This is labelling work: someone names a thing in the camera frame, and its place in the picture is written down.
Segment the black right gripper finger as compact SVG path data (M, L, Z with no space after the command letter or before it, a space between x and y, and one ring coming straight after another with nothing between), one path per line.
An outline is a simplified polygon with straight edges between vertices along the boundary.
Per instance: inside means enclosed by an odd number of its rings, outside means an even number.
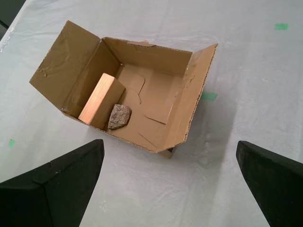
M97 184L104 142L93 140L0 184L2 227L78 227Z
M303 165L247 141L236 158L243 178L271 227L303 225Z

